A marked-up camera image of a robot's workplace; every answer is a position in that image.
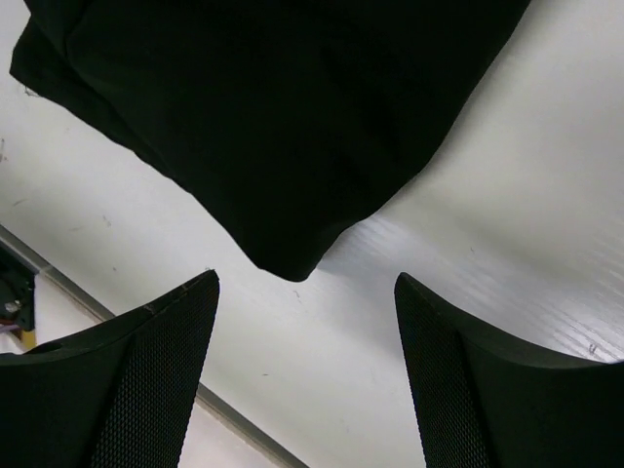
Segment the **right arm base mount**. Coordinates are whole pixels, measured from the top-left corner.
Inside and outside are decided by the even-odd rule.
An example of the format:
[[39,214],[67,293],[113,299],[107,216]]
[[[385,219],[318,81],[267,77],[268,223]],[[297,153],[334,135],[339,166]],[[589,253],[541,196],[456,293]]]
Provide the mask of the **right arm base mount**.
[[1,333],[23,350],[36,347],[35,278],[38,271],[8,244],[1,243]]

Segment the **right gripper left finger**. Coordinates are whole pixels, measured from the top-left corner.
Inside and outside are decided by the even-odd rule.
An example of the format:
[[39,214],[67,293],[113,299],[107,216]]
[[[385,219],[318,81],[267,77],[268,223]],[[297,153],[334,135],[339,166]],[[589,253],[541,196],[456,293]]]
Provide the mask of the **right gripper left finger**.
[[207,271],[135,310],[1,357],[5,467],[175,467],[219,297]]

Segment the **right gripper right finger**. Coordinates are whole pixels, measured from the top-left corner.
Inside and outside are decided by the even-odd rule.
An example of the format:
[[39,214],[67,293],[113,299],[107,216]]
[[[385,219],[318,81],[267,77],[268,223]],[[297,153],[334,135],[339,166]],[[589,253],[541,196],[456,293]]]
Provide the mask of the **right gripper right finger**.
[[427,466],[622,465],[621,363],[525,341],[405,273],[394,295]]

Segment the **black shorts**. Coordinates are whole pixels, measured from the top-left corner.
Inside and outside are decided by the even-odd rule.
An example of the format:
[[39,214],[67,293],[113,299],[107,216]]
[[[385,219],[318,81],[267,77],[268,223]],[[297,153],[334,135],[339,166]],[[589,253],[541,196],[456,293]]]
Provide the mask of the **black shorts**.
[[525,1],[30,1],[10,72],[301,282],[433,158]]

